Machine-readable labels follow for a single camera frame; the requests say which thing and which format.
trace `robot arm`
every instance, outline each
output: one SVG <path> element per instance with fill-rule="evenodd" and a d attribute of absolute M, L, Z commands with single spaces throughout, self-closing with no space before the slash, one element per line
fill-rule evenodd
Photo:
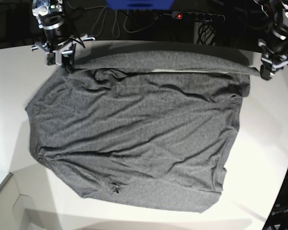
<path fill-rule="evenodd" d="M 258 42 L 263 50 L 261 76 L 269 80 L 277 71 L 288 65 L 288 0 L 254 1 L 261 5 L 271 21 L 266 41 L 260 39 Z M 45 53 L 46 65 L 56 64 L 72 71 L 76 43 L 84 47 L 83 41 L 92 41 L 95 38 L 87 35 L 80 37 L 77 34 L 64 10 L 63 0 L 33 0 L 32 13 L 47 38 L 45 44 L 38 42 L 32 50 L 41 49 Z"/>
<path fill-rule="evenodd" d="M 46 65 L 59 65 L 72 71 L 76 43 L 85 47 L 83 41 L 94 41 L 95 38 L 77 34 L 62 4 L 62 0 L 33 0 L 32 14 L 38 27 L 44 30 L 47 42 L 37 42 L 31 49 L 44 52 Z"/>
<path fill-rule="evenodd" d="M 269 17 L 272 23 L 269 26 L 266 41 L 259 40 L 258 45 L 262 48 L 261 76 L 269 80 L 285 65 L 288 65 L 288 0 L 254 0 L 264 7 L 271 6 L 272 12 Z"/>

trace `white table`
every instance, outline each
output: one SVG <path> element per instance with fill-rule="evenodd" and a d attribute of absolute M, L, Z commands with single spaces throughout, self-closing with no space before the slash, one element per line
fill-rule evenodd
<path fill-rule="evenodd" d="M 93 46 L 139 42 L 93 42 Z M 260 67 L 260 54 L 246 52 Z M 32 222 L 45 229 L 260 230 L 288 168 L 288 68 L 271 81 L 251 77 L 243 100 L 240 131 L 226 163 L 224 192 L 206 212 L 175 212 L 82 199 L 28 151 L 24 107 L 55 68 L 28 46 L 0 50 L 0 156 L 20 194 L 30 196 Z"/>

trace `blue box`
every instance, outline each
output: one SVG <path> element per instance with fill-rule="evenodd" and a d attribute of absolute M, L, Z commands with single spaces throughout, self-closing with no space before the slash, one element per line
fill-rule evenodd
<path fill-rule="evenodd" d="M 174 0 L 107 0 L 114 10 L 168 10 Z"/>

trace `cable bundle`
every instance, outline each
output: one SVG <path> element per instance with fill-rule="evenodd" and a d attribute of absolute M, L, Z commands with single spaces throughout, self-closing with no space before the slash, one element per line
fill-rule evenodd
<path fill-rule="evenodd" d="M 198 39 L 196 43 L 207 45 L 209 38 L 214 34 L 215 32 L 211 25 L 202 23 L 202 25 L 198 28 Z"/>
<path fill-rule="evenodd" d="M 76 9 L 75 7 L 71 6 L 69 1 L 67 1 L 68 6 L 71 9 Z M 91 28 L 91 33 L 94 37 L 98 37 L 101 35 L 103 29 L 104 29 L 104 24 L 105 24 L 105 20 L 107 17 L 107 13 L 108 13 L 108 8 L 107 6 L 94 6 L 94 7 L 88 7 L 88 8 L 83 8 L 84 10 L 93 10 L 93 9 L 101 9 L 100 14 L 98 16 L 98 19 L 96 20 L 96 22 L 93 24 L 92 28 Z M 112 36 L 114 38 L 119 38 L 120 36 L 120 27 L 119 27 L 119 22 L 118 22 L 118 11 L 114 11 L 115 14 L 115 19 L 114 19 L 114 23 L 112 26 Z M 99 23 L 99 20 L 101 20 L 101 27 L 98 33 L 94 33 L 94 30 L 97 26 L 97 24 Z"/>

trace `heather gray fabric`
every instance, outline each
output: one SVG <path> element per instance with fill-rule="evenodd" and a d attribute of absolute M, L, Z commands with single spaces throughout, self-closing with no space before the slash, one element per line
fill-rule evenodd
<path fill-rule="evenodd" d="M 195 212 L 218 201 L 256 70 L 170 51 L 116 54 L 77 68 L 55 72 L 26 107 L 38 162 L 81 197 Z"/>

